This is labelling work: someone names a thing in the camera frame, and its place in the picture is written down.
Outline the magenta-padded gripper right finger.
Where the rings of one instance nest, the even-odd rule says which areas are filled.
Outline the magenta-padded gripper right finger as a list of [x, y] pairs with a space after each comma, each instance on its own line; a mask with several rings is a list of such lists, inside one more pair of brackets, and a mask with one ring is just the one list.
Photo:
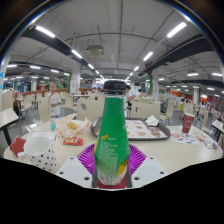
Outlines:
[[128, 161], [128, 187], [140, 188], [167, 175], [155, 157], [146, 156], [136, 146], [130, 145]]

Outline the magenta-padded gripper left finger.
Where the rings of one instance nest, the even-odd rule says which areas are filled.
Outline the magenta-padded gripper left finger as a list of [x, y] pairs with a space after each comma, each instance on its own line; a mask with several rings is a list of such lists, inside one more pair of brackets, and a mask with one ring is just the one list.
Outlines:
[[94, 145], [89, 145], [78, 156], [69, 157], [56, 175], [84, 188], [96, 187], [97, 173], [93, 149]]

